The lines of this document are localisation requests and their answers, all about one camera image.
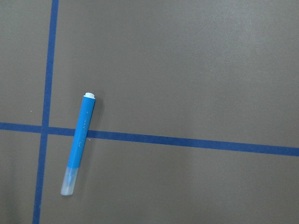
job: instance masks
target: gray floor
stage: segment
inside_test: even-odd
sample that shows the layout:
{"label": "gray floor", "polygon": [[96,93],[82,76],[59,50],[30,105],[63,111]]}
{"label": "gray floor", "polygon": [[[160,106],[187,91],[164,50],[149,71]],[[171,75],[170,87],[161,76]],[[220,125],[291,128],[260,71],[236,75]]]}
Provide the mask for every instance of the gray floor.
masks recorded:
{"label": "gray floor", "polygon": [[[41,125],[50,1],[0,2],[0,122]],[[60,1],[50,126],[299,145],[299,2]],[[0,131],[0,222],[30,223],[39,135]],[[299,223],[298,157],[48,139],[42,224]]]}

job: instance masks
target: marker barrel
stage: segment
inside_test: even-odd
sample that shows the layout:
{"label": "marker barrel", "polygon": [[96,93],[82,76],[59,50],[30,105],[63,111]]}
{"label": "marker barrel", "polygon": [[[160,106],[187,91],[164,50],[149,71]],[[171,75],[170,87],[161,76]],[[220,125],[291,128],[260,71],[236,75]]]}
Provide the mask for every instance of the marker barrel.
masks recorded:
{"label": "marker barrel", "polygon": [[86,141],[86,135],[93,114],[94,103],[94,95],[87,92],[83,96],[71,153],[61,187],[61,194],[64,196],[72,195],[74,191],[77,173]]}

